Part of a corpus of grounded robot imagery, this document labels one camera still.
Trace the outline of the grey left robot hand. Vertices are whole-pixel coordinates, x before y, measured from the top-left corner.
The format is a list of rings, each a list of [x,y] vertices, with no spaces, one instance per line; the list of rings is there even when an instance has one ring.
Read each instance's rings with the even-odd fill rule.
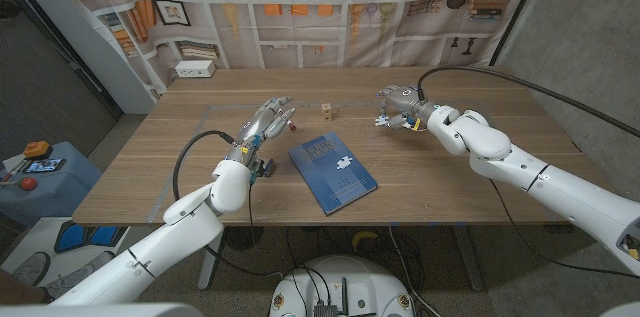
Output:
[[[292,100],[291,96],[272,98],[260,106],[239,130],[226,159],[249,166],[257,158],[261,145],[276,138],[287,127],[296,109],[283,112],[281,109]]]

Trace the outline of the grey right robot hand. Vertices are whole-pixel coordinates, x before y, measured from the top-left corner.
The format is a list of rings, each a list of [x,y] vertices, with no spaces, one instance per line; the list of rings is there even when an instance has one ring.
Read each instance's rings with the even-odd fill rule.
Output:
[[[438,105],[420,100],[418,90],[412,86],[388,85],[376,93],[381,97],[380,115],[375,119],[376,126],[386,126],[392,129],[407,128],[421,131],[420,125],[425,125]]]

